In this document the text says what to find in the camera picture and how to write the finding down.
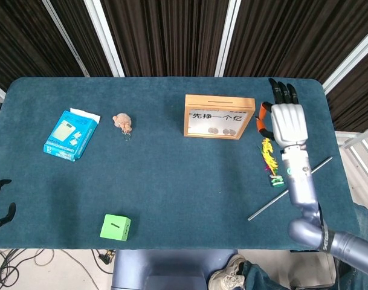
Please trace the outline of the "black power plug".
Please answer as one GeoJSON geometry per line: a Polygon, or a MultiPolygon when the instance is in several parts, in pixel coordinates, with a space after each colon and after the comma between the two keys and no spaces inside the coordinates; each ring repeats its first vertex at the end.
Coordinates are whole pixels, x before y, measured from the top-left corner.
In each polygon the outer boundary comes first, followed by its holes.
{"type": "Polygon", "coordinates": [[[105,253],[98,252],[99,259],[105,264],[109,265],[115,256],[115,250],[106,250],[105,253]]]}

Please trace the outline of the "teal tablecloth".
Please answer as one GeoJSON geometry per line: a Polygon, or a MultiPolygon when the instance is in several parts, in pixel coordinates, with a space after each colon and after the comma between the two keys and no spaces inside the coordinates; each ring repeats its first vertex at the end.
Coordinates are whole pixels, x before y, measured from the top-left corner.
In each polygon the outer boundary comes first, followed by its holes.
{"type": "Polygon", "coordinates": [[[22,77],[0,111],[0,248],[235,248],[297,250],[288,197],[252,221],[278,194],[251,121],[239,140],[183,135],[187,94],[273,100],[266,78],[22,77]],[[100,116],[74,162],[44,153],[64,111],[100,116]],[[132,120],[126,141],[112,117],[132,120]],[[127,241],[100,237],[106,214],[131,220],[127,241]]]}

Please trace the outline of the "white sneaker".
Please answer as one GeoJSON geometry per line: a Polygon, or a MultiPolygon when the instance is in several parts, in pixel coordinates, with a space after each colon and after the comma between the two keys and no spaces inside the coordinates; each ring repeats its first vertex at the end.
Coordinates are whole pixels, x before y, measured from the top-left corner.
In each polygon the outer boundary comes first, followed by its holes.
{"type": "Polygon", "coordinates": [[[233,255],[225,268],[215,271],[209,278],[208,290],[245,290],[245,277],[239,274],[245,263],[244,256],[233,255]]]}

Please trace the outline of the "dark pleated curtain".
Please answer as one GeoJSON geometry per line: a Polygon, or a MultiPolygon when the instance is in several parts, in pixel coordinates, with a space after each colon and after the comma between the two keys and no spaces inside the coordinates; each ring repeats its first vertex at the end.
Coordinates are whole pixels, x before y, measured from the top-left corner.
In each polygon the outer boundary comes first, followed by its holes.
{"type": "MultiPolygon", "coordinates": [[[[112,77],[83,0],[50,0],[90,77],[112,77]]],[[[214,76],[228,0],[101,0],[126,77],[214,76]]],[[[368,0],[242,0],[225,77],[321,84],[368,34],[368,0]]],[[[41,0],[0,0],[0,90],[84,76],[41,0]]],[[[368,55],[328,94],[336,130],[368,129],[368,55]]]]}

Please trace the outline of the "metal tube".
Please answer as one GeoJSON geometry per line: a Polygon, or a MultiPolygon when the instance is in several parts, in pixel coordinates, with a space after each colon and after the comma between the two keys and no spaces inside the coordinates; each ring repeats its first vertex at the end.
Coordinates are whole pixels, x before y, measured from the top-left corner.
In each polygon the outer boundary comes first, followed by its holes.
{"type": "MultiPolygon", "coordinates": [[[[323,166],[325,166],[327,163],[329,163],[330,161],[332,161],[333,157],[327,157],[325,160],[323,160],[320,164],[316,165],[312,170],[311,173],[314,174],[316,171],[318,171],[319,169],[321,169],[323,166]]],[[[256,218],[258,215],[260,215],[263,211],[265,211],[267,208],[269,208],[270,206],[272,206],[273,204],[275,204],[278,200],[280,200],[282,197],[284,197],[285,195],[287,195],[289,193],[289,190],[286,189],[284,191],[282,191],[280,194],[278,194],[275,198],[273,198],[272,200],[270,200],[267,204],[265,204],[264,206],[262,206],[260,209],[258,209],[258,211],[254,212],[251,216],[249,216],[247,218],[248,221],[252,221],[254,218],[256,218]]]]}

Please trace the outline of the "colourful feather shuttlecock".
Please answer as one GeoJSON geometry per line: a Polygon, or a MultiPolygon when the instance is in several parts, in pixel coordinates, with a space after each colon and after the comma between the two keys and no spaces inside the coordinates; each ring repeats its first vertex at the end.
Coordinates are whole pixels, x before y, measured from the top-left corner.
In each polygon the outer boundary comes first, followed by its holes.
{"type": "Polygon", "coordinates": [[[260,152],[265,162],[265,170],[268,171],[271,186],[282,187],[285,182],[283,176],[278,174],[279,165],[273,157],[274,149],[269,138],[264,138],[261,142],[260,152]]]}

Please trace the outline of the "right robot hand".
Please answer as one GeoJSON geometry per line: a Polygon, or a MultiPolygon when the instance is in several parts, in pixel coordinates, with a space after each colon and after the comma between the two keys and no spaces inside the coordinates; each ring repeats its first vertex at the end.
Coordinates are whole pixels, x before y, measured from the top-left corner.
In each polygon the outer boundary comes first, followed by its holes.
{"type": "Polygon", "coordinates": [[[261,103],[259,115],[255,117],[257,131],[261,136],[275,141],[280,148],[298,146],[306,149],[308,131],[305,113],[299,104],[297,91],[292,84],[284,84],[274,78],[268,79],[274,103],[261,103]]]}

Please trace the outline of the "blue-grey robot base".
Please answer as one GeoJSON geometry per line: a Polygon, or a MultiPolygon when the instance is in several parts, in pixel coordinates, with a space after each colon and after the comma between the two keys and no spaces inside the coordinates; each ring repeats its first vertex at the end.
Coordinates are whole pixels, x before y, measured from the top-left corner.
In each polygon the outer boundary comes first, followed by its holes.
{"type": "Polygon", "coordinates": [[[111,290],[207,290],[237,250],[117,250],[111,290]]]}

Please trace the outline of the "blue cardboard box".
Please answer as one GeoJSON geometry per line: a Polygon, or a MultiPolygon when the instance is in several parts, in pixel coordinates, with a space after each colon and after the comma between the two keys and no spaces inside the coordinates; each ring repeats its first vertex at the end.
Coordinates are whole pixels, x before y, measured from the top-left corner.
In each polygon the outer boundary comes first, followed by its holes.
{"type": "Polygon", "coordinates": [[[100,116],[80,109],[64,111],[44,144],[44,153],[74,162],[86,149],[100,116]]]}

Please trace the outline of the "beige plush keychain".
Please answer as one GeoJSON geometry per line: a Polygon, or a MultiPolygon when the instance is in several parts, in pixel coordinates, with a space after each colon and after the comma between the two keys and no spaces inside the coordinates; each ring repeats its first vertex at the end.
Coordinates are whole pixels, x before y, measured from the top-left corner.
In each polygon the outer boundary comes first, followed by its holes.
{"type": "Polygon", "coordinates": [[[112,117],[114,122],[114,126],[119,128],[124,136],[126,141],[131,139],[132,132],[132,120],[128,114],[119,113],[112,117]]]}

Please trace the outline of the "green foam number cube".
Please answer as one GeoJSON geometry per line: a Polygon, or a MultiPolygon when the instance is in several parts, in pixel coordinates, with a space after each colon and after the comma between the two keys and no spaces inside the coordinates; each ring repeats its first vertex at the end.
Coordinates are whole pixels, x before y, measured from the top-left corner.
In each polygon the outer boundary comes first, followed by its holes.
{"type": "Polygon", "coordinates": [[[125,216],[106,214],[100,232],[105,239],[127,241],[131,220],[125,216]]]}

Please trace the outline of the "white aluminium frame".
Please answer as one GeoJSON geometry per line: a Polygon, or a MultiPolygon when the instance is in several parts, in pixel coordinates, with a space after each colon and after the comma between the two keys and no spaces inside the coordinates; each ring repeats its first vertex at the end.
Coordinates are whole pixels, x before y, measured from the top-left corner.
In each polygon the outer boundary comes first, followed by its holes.
{"type": "Polygon", "coordinates": [[[343,150],[349,150],[368,177],[368,162],[366,161],[366,157],[363,158],[356,148],[357,145],[360,145],[360,147],[365,151],[365,153],[367,153],[368,156],[368,129],[361,133],[336,131],[335,136],[339,148],[343,148],[343,150]]]}

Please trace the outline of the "thin grey frame post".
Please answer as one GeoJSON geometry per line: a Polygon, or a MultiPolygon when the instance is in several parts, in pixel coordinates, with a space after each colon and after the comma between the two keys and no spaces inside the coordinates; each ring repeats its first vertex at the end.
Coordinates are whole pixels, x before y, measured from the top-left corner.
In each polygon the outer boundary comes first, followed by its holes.
{"type": "Polygon", "coordinates": [[[50,0],[41,0],[45,9],[47,10],[49,16],[51,17],[52,21],[54,22],[56,28],[58,29],[60,35],[62,36],[63,40],[65,41],[67,47],[69,48],[71,54],[75,58],[79,68],[81,69],[83,75],[85,77],[90,77],[90,74],[83,63],[83,60],[80,58],[79,53],[77,52],[69,34],[67,33],[62,21],[60,20],[59,15],[57,14],[55,8],[53,7],[50,0]]]}

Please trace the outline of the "wooden coin box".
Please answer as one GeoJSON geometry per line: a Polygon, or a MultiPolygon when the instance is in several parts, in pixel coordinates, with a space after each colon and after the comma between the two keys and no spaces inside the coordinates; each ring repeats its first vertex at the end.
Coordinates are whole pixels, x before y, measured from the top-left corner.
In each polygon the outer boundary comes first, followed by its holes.
{"type": "Polygon", "coordinates": [[[239,140],[255,111],[253,98],[187,94],[184,136],[239,140]],[[217,128],[218,133],[209,133],[209,128],[217,128]],[[236,134],[225,135],[224,129],[232,129],[236,134]]]}

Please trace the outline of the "white frame post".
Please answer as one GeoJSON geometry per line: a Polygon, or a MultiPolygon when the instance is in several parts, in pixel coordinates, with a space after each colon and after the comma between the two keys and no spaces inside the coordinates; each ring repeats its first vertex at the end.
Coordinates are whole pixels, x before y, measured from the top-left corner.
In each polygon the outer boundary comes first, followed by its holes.
{"type": "Polygon", "coordinates": [[[340,65],[324,81],[323,90],[328,95],[368,55],[368,34],[344,58],[340,65]]]}
{"type": "Polygon", "coordinates": [[[101,0],[83,0],[114,77],[125,77],[101,0]]]}
{"type": "Polygon", "coordinates": [[[242,0],[228,0],[214,77],[223,77],[242,0]]]}

